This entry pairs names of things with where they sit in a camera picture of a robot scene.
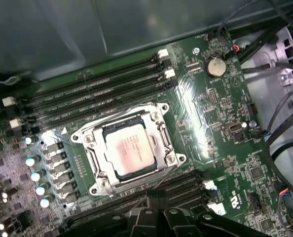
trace green circuit board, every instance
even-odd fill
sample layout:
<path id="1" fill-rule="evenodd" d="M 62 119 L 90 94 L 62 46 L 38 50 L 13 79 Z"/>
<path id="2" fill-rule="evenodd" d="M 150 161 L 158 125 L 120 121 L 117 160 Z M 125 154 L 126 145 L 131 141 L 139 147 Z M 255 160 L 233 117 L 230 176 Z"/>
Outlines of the green circuit board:
<path id="1" fill-rule="evenodd" d="M 194 53 L 195 48 L 198 48 L 199 52 Z M 209 39 L 208 34 L 190 37 L 52 78 L 18 91 L 13 96 L 31 96 L 34 93 L 58 88 L 65 83 L 75 81 L 80 74 L 95 75 L 122 67 L 150 57 L 161 49 L 168 50 L 178 79 L 178 86 L 119 106 L 110 113 L 145 102 L 168 103 L 170 109 L 164 119 L 173 141 L 173 147 L 177 153 L 185 154 L 187 157 L 187 162 L 171 176 L 193 169 L 208 171 L 218 192 L 216 202 L 222 203 L 223 206 L 217 210 L 219 214 L 253 229 L 266 232 L 270 236 L 288 236 L 278 220 L 277 193 L 273 187 L 276 178 L 263 158 L 264 140 L 251 137 L 251 132 L 258 127 L 250 128 L 249 123 L 250 121 L 258 123 L 257 115 L 249 110 L 253 102 L 240 63 L 236 57 L 233 57 L 225 61 L 226 72 L 223 76 L 211 78 L 207 75 L 205 71 L 207 60 L 214 55 L 224 55 L 229 51 L 217 39 Z M 11 139 L 6 141 L 3 135 L 0 137 L 0 139 L 4 139 L 3 142 L 0 141 L 0 157 L 6 156 L 5 166 L 0 167 L 0 173 L 9 168 L 27 173 L 42 168 L 43 163 L 37 164 L 33 168 L 26 167 L 25 164 L 22 164 L 23 158 L 42 154 L 48 137 L 62 141 L 80 193 L 77 204 L 74 206 L 63 207 L 55 200 L 49 209 L 44 210 L 40 209 L 36 202 L 39 199 L 31 191 L 36 185 L 31 182 L 23 186 L 21 192 L 27 193 L 27 195 L 25 198 L 18 195 L 17 201 L 23 203 L 23 209 L 35 210 L 37 216 L 35 219 L 33 218 L 35 224 L 28 228 L 29 234 L 26 236 L 39 236 L 41 229 L 48 231 L 58 227 L 65 217 L 110 201 L 110 197 L 94 197 L 89 194 L 89 187 L 95 183 L 89 161 L 83 146 L 70 141 L 70 136 L 89 121 L 89 118 L 84 118 L 52 128 L 40 134 L 39 142 L 35 146 L 20 152 L 12 151 L 13 141 Z M 239 131 L 230 132 L 230 127 L 236 123 L 241 126 Z M 255 213 L 250 202 L 250 193 L 256 193 L 259 196 L 263 208 L 261 213 Z M 46 227 L 39 221 L 39 218 L 45 215 L 49 216 Z"/>

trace motherboard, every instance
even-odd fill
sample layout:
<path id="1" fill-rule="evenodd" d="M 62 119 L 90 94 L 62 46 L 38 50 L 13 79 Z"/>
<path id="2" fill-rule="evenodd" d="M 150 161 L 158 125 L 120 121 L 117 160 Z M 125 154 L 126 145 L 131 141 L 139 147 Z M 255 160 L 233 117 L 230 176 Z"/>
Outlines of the motherboard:
<path id="1" fill-rule="evenodd" d="M 213 32 L 1 95 L 0 236 L 54 237 L 143 206 L 150 189 L 288 236 L 259 129 L 240 63 Z"/>

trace cpu socket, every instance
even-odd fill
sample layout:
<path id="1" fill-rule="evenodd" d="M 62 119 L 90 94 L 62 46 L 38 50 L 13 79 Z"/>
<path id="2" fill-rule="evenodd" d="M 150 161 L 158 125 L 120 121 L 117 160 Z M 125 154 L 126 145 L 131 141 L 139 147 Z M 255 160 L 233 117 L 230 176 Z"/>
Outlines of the cpu socket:
<path id="1" fill-rule="evenodd" d="M 165 103 L 148 103 L 87 123 L 71 136 L 86 151 L 96 183 L 89 193 L 115 195 L 163 178 L 186 161 L 166 129 Z"/>

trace screw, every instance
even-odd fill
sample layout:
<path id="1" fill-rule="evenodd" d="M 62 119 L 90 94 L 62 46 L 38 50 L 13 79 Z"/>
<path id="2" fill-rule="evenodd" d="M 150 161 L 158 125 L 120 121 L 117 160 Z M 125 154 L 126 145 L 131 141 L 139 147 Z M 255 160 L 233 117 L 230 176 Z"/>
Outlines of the screw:
<path id="1" fill-rule="evenodd" d="M 103 187 L 107 187 L 107 186 L 109 185 L 109 183 L 108 183 L 108 179 L 103 178 L 103 179 L 101 180 L 101 185 L 102 185 Z"/>
<path id="2" fill-rule="evenodd" d="M 170 210 L 170 213 L 171 213 L 171 214 L 177 214 L 178 211 L 177 211 L 176 209 L 171 209 L 171 210 Z"/>
<path id="3" fill-rule="evenodd" d="M 200 52 L 200 49 L 199 49 L 199 48 L 193 48 L 193 49 L 192 49 L 192 54 L 193 54 L 193 55 L 198 55 L 199 52 Z"/>
<path id="4" fill-rule="evenodd" d="M 280 80 L 287 80 L 287 79 L 288 79 L 288 75 L 286 75 L 286 74 L 280 75 Z"/>
<path id="5" fill-rule="evenodd" d="M 84 142 L 90 143 L 92 141 L 94 141 L 94 137 L 92 135 L 86 135 L 84 137 Z"/>
<path id="6" fill-rule="evenodd" d="M 153 121 L 159 120 L 159 118 L 160 118 L 160 116 L 159 116 L 158 112 L 153 112 L 153 113 L 151 114 L 151 119 L 152 119 Z"/>
<path id="7" fill-rule="evenodd" d="M 175 157 L 174 156 L 169 155 L 169 156 L 166 157 L 166 162 L 168 164 L 172 164 L 172 163 L 174 163 L 174 161 L 175 161 Z"/>
<path id="8" fill-rule="evenodd" d="M 255 127 L 257 127 L 257 122 L 254 121 L 254 120 L 251 120 L 251 121 L 249 122 L 249 127 L 250 127 L 250 128 L 255 128 Z"/>
<path id="9" fill-rule="evenodd" d="M 205 214 L 202 216 L 205 220 L 212 220 L 212 216 L 211 215 L 208 215 L 208 214 Z"/>

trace metal socket frame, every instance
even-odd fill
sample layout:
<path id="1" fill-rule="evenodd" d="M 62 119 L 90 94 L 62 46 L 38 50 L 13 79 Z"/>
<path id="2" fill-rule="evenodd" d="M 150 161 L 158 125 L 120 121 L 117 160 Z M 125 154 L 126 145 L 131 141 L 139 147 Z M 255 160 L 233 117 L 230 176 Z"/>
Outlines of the metal socket frame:
<path id="1" fill-rule="evenodd" d="M 74 143 L 83 144 L 96 179 L 96 183 L 89 189 L 91 195 L 113 196 L 147 184 L 164 177 L 172 168 L 179 167 L 186 161 L 185 155 L 175 153 L 166 129 L 163 115 L 168 110 L 169 105 L 166 103 L 141 104 L 126 111 L 89 122 L 72 134 L 71 140 Z M 152 137 L 155 142 L 153 150 L 157 168 L 139 177 L 120 181 L 116 176 L 112 162 L 108 161 L 105 155 L 107 147 L 103 137 L 103 129 L 134 118 L 143 120 L 147 135 Z"/>

